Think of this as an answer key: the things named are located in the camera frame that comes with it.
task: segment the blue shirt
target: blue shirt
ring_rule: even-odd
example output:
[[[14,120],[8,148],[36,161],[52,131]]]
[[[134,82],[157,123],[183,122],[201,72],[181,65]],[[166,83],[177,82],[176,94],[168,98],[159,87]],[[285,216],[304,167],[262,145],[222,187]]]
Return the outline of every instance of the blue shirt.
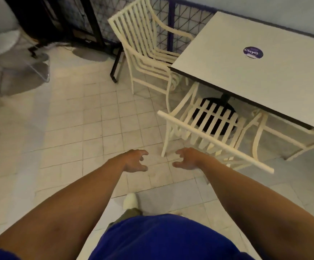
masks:
[[[0,250],[1,260],[15,260]],[[89,260],[250,259],[226,237],[185,217],[136,216],[110,227]]]

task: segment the circular sticker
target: circular sticker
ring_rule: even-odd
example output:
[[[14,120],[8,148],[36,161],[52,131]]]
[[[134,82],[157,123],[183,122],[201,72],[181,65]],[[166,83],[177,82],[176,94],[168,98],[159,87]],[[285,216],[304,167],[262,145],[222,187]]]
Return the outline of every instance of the circular sticker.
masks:
[[[263,51],[259,48],[256,48],[254,46],[249,46],[244,48],[244,54],[249,58],[262,58],[263,57]]]

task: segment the hand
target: hand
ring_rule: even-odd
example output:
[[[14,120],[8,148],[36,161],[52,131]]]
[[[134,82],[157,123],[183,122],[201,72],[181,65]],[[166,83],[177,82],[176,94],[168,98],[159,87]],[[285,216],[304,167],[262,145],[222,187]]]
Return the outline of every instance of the hand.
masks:
[[[124,162],[124,171],[126,172],[145,172],[148,167],[142,165],[139,161],[143,161],[143,155],[149,155],[146,150],[129,150],[118,155]]]
[[[194,170],[198,168],[198,161],[200,157],[204,154],[194,148],[182,148],[175,152],[183,158],[183,161],[173,162],[175,168],[183,168],[185,170]]]

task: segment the white table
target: white table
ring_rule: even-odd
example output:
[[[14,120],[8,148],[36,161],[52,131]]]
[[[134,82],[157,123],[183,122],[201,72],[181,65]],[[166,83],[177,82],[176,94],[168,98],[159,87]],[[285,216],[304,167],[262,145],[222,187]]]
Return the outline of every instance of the white table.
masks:
[[[314,38],[217,12],[171,70],[314,127]]]

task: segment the white wall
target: white wall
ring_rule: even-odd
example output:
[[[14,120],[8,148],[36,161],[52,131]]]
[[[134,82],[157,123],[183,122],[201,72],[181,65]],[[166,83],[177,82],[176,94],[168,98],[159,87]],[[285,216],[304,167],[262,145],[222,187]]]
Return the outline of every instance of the white wall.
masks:
[[[187,0],[314,34],[314,0]]]

